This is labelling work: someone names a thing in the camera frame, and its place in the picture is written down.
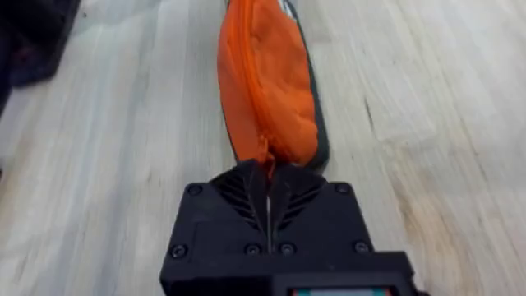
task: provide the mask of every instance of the light wood surface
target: light wood surface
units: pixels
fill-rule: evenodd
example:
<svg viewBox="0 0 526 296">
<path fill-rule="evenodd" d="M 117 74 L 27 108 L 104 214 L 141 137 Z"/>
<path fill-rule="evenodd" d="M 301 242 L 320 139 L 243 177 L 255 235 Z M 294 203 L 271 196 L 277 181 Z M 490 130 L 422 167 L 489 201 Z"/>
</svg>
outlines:
<svg viewBox="0 0 526 296">
<path fill-rule="evenodd" d="M 328 133 L 380 250 L 432 295 L 526 294 L 526 2 L 297 0 Z M 220 0 L 85 0 L 0 122 L 0 295 L 161 295 L 186 183 L 234 164 Z"/>
</svg>

